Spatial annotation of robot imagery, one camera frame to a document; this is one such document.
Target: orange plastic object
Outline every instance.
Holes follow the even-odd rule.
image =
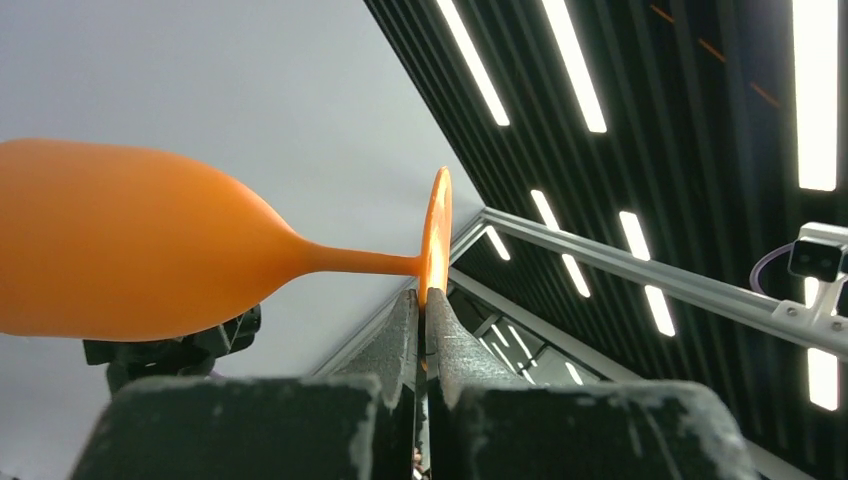
[[[450,226],[444,168],[422,255],[404,257],[309,242],[246,186],[184,156],[0,143],[0,332],[173,338],[219,325],[318,271],[418,276],[424,299],[427,287],[446,288]]]

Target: aluminum beam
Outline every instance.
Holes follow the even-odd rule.
[[[787,321],[787,315],[783,314],[786,307],[773,298],[654,260],[640,260],[624,250],[568,232],[555,232],[540,223],[499,210],[486,208],[480,216],[499,232],[548,250],[567,253],[589,266],[642,285],[653,285],[678,300],[848,361],[848,337],[844,333],[811,328],[802,321],[802,315],[798,315],[795,322]],[[795,316],[797,309],[789,308],[788,314]]]
[[[451,264],[457,261],[463,253],[468,251],[468,249],[483,236],[485,233],[484,228],[485,225],[483,224],[483,220],[478,215],[471,221],[471,223],[460,230],[457,235],[454,235],[453,240],[451,241]],[[397,296],[400,295],[400,292],[414,288],[417,281],[418,280],[415,278],[410,278],[404,282],[403,286],[393,292],[383,305],[381,305],[380,308],[368,318],[362,328],[354,333],[349,339],[345,340],[339,349],[327,358],[324,363],[319,365],[312,374],[327,375],[335,371],[340,365],[345,364],[360,347],[367,344],[368,341],[371,340],[380,330],[380,327],[383,326],[389,312],[392,310],[392,306],[395,304]]]
[[[626,367],[607,358],[592,347],[533,315],[455,268],[450,269],[448,276],[460,290],[477,298],[492,309],[500,311],[526,329],[544,338],[548,343],[568,352],[569,355],[579,359],[606,378],[614,382],[642,380],[642,377]],[[772,480],[814,480],[813,477],[758,445],[750,441],[747,443],[748,453],[754,461],[754,465],[766,477]]]

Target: ceiling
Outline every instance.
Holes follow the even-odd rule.
[[[366,3],[491,207],[541,222],[538,189],[562,229],[622,249],[619,212],[633,212],[653,259],[744,288],[803,223],[848,225],[838,188],[798,187],[790,0],[567,0],[606,133],[587,131],[541,1],[455,0],[508,126],[436,0]],[[509,261],[478,242],[455,267],[641,376],[708,385],[751,441],[816,478],[848,478],[848,405],[810,403],[805,349],[673,299],[677,334],[661,335],[641,286],[584,265],[584,298],[559,255],[503,242]],[[802,301],[785,257],[762,283]]]
[[[321,243],[416,254],[442,165],[453,176],[454,228],[483,206],[361,3],[2,2],[0,65],[0,141],[186,154],[237,177]],[[256,343],[219,372],[306,374],[403,281],[298,279],[263,303]],[[0,471],[64,478],[107,395],[80,342],[0,335]]]

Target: black mechanical device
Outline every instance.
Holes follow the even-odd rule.
[[[109,391],[150,376],[208,376],[215,360],[253,344],[262,324],[257,305],[214,328],[185,337],[155,342],[102,342],[83,340],[86,363],[106,367]]]
[[[408,479],[425,393],[436,480],[760,478],[706,387],[531,385],[435,289],[424,312],[415,291],[401,293],[376,336],[330,376],[127,386],[71,478]]]

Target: orange stripe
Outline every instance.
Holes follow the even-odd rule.
[[[718,51],[718,50],[716,50],[715,48],[713,48],[713,46],[712,46],[712,45],[710,45],[709,43],[707,43],[707,41],[706,41],[706,40],[704,40],[703,38],[699,38],[699,39],[698,39],[698,43],[700,43],[702,47],[704,47],[705,49],[707,49],[707,51],[708,51],[708,52],[712,53],[714,57],[716,57],[717,59],[721,60],[722,62],[724,62],[724,61],[725,61],[725,59],[724,59],[724,55],[722,55],[721,53],[719,53],[719,51]]]
[[[780,108],[780,102],[778,102],[774,97],[766,93],[766,91],[760,88],[759,85],[754,82],[751,82],[751,88],[753,88],[755,92],[759,93],[760,96],[763,97],[767,102],[772,104],[772,106],[774,106],[775,108]]]
[[[657,12],[657,15],[659,15],[659,16],[663,17],[664,19],[668,20],[668,21],[669,21],[669,23],[674,23],[674,18],[673,18],[671,15],[669,15],[669,14],[665,13],[664,11],[662,11],[662,9],[661,9],[660,7],[658,7],[658,6],[656,6],[656,5],[651,5],[651,10],[653,10],[653,11]]]

